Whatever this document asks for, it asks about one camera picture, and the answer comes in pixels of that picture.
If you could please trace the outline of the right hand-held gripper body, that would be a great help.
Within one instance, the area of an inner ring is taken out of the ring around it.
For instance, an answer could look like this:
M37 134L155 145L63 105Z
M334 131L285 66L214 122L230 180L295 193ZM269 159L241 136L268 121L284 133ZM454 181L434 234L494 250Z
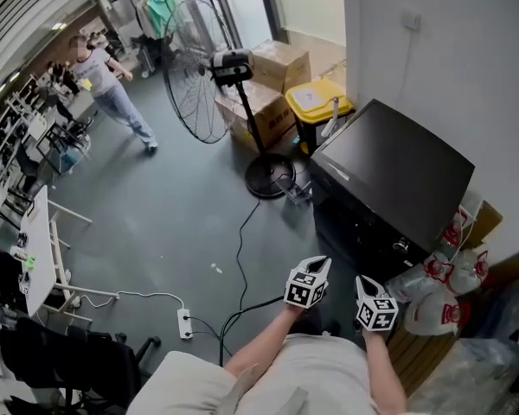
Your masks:
M356 320L367 331L389 331L399 314L399 307L391 297L358 297Z

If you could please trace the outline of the person's light grey shirt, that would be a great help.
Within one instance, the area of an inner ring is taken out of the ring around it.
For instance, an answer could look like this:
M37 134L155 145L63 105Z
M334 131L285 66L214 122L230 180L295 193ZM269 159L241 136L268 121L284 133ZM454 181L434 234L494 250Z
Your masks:
M366 354L329 335L289 335L272 365L239 377L178 351L168 353L126 415L381 415Z

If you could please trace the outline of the clear acrylic stand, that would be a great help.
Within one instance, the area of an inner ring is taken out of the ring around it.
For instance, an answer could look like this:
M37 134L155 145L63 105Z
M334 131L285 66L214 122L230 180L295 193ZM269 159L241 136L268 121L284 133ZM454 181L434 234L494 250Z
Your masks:
M294 205L300 206L311 201L311 181L300 186L291 178L285 177L275 183Z

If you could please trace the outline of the white plastic bags red print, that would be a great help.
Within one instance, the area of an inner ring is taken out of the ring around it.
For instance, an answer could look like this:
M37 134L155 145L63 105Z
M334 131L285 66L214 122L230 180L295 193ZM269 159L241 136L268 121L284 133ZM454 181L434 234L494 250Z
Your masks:
M413 335L456 335L470 314L469 303L459 303L449 290L441 288L414 299L406 308L403 325Z

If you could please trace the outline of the large black machine cabinet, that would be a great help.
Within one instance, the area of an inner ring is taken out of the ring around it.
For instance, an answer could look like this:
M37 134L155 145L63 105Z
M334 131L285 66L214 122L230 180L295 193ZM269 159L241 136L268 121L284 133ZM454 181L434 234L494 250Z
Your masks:
M439 245L468 188L474 165L445 141L377 99L369 101L311 156L317 233L356 272L384 283ZM376 216L392 230L391 263L358 263L318 230L327 200Z

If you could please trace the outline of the green hanging garment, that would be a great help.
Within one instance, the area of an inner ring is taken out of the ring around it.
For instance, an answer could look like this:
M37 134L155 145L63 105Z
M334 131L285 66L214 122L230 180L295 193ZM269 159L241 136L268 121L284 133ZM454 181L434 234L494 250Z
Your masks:
M146 0L148 17L157 38L162 38L165 27L176 7L174 0Z

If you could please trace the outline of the clear plastic wrapping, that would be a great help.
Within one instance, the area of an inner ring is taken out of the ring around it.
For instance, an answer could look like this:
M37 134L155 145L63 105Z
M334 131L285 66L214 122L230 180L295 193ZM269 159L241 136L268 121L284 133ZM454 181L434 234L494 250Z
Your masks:
M465 339L408 399L421 415L498 415L519 374L519 354L497 340Z

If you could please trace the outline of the glass window black frame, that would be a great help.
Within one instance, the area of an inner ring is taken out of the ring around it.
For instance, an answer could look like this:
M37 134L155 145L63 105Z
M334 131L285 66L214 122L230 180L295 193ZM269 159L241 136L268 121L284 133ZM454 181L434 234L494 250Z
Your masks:
M276 0L203 0L217 10L224 31L237 48L252 49L264 41L287 43Z

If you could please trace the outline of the white power strip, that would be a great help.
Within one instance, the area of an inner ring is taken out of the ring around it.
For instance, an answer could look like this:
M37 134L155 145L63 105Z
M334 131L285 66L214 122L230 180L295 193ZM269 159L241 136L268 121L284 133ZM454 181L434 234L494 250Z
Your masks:
M193 329L189 310L181 308L176 314L180 338L190 340L193 337Z

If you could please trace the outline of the person's black trousers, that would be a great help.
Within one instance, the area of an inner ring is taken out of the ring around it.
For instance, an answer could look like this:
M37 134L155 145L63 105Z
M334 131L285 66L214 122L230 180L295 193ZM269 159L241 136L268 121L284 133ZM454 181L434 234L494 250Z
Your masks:
M289 330L290 335L323 335L324 333L328 333L331 336L339 336L341 334L341 325L335 319L323 323L321 311L318 306L301 312Z

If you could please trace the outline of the black bin yellow lid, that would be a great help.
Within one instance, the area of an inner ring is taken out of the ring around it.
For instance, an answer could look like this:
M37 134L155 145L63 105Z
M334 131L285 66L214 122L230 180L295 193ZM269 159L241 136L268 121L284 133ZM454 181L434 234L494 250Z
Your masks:
M322 137L321 132L332 117L334 97L339 98L339 116L331 135L356 112L356 106L337 83L322 78L295 86L285 94L294 114L300 149L307 156L329 138Z

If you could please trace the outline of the flat brown cardboard sheet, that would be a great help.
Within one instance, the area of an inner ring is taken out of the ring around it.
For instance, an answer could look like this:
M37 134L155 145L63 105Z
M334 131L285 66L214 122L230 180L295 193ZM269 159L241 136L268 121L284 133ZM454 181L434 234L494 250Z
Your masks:
M464 249L475 249L484 243L486 237L503 221L503 216L487 201L483 201L477 213L475 224L463 245Z

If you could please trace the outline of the black office chair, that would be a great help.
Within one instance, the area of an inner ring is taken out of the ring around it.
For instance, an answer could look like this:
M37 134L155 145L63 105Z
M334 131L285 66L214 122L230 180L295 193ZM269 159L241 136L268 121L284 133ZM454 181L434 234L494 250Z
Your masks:
M23 317L13 328L0 329L5 366L32 389L65 392L61 415L109 415L127 410L150 378L140 363L151 348L161 346L152 336L135 351L126 334L84 330L75 326L65 334Z

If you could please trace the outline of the white shelving rack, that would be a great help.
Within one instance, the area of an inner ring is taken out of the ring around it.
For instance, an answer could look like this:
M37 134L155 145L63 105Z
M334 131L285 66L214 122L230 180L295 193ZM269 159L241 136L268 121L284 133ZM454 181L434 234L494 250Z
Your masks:
M37 78L29 76L20 90L5 99L0 113L0 215L2 207L13 203L21 192L24 174L16 156L45 125L45 118L37 112L38 97L33 94L37 86Z

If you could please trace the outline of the plain taped cardboard box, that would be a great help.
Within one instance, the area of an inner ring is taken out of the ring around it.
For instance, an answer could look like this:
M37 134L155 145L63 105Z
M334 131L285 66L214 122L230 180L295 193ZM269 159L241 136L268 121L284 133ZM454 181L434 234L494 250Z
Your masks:
M311 81L309 52L280 41L267 40L252 49L253 81L283 95Z

